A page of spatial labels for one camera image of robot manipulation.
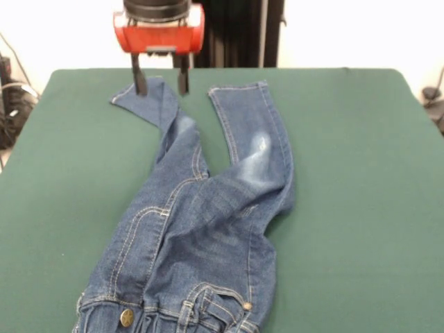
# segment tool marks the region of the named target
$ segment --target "belt loop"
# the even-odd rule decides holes
[[[189,302],[188,300],[183,301],[182,309],[180,309],[176,333],[187,333],[189,319],[193,316],[193,307],[193,303]]]

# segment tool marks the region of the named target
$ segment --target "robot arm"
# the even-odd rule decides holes
[[[179,92],[189,91],[189,54],[202,49],[205,15],[191,0],[123,0],[124,12],[114,14],[114,31],[121,48],[131,53],[136,92],[147,95],[139,54],[166,55],[180,59]]]

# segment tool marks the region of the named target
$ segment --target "white backdrop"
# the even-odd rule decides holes
[[[443,0],[286,0],[285,17],[280,67],[390,67],[419,97],[444,66]]]
[[[112,29],[112,12],[123,0],[4,2],[0,31],[37,90],[55,69],[130,66]],[[286,0],[278,64],[391,67],[420,96],[444,65],[443,13],[443,0]],[[1,42],[0,50],[9,54]],[[143,67],[171,67],[170,58],[140,58]]]

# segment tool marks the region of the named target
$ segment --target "cable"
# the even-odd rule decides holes
[[[40,99],[39,93],[36,92],[34,88],[32,88],[29,84],[27,84],[25,82],[7,83],[7,84],[1,86],[1,90],[5,90],[5,89],[11,88],[11,87],[20,87],[25,92],[28,92],[29,94],[33,95],[35,98]]]
[[[6,38],[1,33],[0,33],[0,38],[5,42],[6,46],[11,50],[12,54],[14,55],[15,60],[17,61],[17,64],[19,64],[20,70],[22,71],[22,73],[23,73],[23,75],[24,75],[24,77],[26,79],[26,82],[29,85],[31,85],[29,77],[26,75],[26,72],[25,72],[25,70],[24,70],[24,68],[23,68],[23,66],[22,66],[22,64],[21,64],[21,62],[19,60],[19,57],[15,53],[15,50],[9,45],[8,41],[6,40]]]
[[[429,107],[435,101],[436,97],[438,97],[439,87],[441,86],[441,83],[443,82],[443,75],[444,75],[444,66],[441,69],[441,73],[439,74],[438,84],[436,84],[435,93],[434,93],[433,97],[425,105],[426,108]]]

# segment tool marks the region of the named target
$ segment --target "black cable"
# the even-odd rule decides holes
[[[441,86],[441,83],[443,82],[443,75],[444,75],[444,66],[441,69],[441,73],[439,74],[438,84],[436,85],[435,93],[434,93],[433,97],[425,105],[426,108],[429,107],[435,101],[436,97],[438,97],[439,87]]]
[[[26,79],[26,82],[29,85],[31,85],[29,77],[26,75],[26,72],[25,72],[25,70],[24,70],[24,68],[23,68],[23,66],[22,66],[22,64],[21,64],[21,62],[19,60],[19,57],[17,57],[17,54],[15,53],[15,50],[10,46],[8,41],[5,39],[5,37],[1,33],[0,33],[0,38],[5,42],[6,46],[11,50],[12,54],[14,55],[15,60],[17,61],[17,64],[19,64],[20,70],[22,71],[22,73],[23,73],[23,75],[24,75],[24,77]]]

